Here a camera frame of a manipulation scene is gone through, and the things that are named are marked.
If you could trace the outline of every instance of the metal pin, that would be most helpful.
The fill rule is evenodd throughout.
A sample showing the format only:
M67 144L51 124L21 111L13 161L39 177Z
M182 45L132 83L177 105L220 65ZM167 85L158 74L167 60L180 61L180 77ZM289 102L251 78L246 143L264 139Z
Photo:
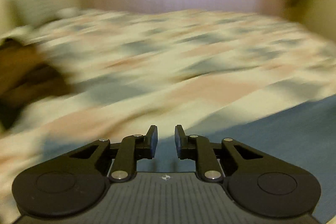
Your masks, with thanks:
M127 178L128 173L126 171L122 171L122 170L118 170L118 171L114 171L111 174L111 177L114 179L125 179Z
M214 170L210 170L204 173L204 176L207 179L219 179L221 177L221 173L219 173L218 171L214 171Z

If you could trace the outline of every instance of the brown object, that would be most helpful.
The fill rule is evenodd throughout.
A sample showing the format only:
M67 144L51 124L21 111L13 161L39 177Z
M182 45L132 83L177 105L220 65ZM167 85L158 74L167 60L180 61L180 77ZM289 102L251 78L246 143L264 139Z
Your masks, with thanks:
M6 38L0 46L0 101L11 108L24 107L48 96L71 92L63 76L47 64L34 45Z

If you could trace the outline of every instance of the gray ribbed plate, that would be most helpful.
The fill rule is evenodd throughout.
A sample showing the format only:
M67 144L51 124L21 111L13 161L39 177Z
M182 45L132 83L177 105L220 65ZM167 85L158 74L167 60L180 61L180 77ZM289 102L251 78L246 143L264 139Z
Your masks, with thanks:
M245 212L216 183L194 173L138 173L113 184L104 199L81 215L62 220L28 216L17 224L319 224L312 216L270 220Z

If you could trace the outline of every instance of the bed sheet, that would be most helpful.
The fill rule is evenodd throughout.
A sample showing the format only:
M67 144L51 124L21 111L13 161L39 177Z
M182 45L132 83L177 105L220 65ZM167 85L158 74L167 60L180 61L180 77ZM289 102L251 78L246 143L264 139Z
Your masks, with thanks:
M88 10L32 37L75 93L24 111L0 139L0 215L18 211L22 170L98 138L120 142L158 126L187 134L255 121L336 91L336 48L300 24L258 14L160 15Z

